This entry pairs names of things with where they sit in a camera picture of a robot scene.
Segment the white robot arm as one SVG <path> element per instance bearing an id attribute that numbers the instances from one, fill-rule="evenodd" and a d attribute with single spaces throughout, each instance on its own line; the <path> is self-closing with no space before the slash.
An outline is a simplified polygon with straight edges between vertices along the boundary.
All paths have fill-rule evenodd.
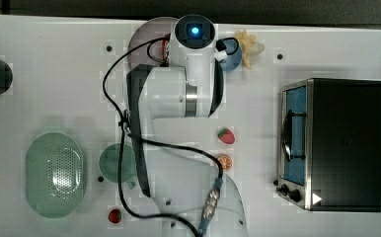
<path id="1" fill-rule="evenodd" d="M 129 129 L 142 193 L 162 220 L 162 237 L 249 237 L 238 188 L 219 160 L 182 156 L 156 137 L 157 119 L 208 118 L 222 102 L 217 31 L 200 15 L 172 26 L 168 64 L 139 64 L 126 75 Z"/>

